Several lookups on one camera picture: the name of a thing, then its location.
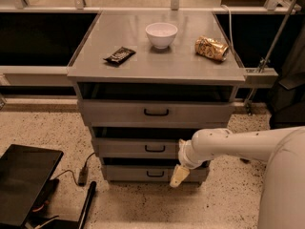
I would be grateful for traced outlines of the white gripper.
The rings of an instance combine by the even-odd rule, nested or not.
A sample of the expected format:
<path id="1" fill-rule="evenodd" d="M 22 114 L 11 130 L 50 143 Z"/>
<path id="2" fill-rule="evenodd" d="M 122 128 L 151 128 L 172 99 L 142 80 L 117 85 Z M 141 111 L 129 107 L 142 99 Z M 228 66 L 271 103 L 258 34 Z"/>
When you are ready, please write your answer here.
<path id="1" fill-rule="evenodd" d="M 200 167 L 203 163 L 199 160 L 193 150 L 193 145 L 190 140 L 180 139 L 178 141 L 179 151 L 178 159 L 181 165 L 176 165 L 173 169 L 170 186 L 177 188 L 190 174 L 190 170 Z"/>

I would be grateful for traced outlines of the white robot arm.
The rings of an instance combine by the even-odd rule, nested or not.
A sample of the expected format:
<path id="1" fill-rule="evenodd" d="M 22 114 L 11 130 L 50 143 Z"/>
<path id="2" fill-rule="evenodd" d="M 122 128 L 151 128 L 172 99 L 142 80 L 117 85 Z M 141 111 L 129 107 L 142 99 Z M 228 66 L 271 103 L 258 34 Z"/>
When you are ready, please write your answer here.
<path id="1" fill-rule="evenodd" d="M 226 128 L 201 129 L 179 141 L 179 163 L 170 185 L 219 156 L 267 164 L 257 229 L 305 229 L 305 127 L 235 134 Z"/>

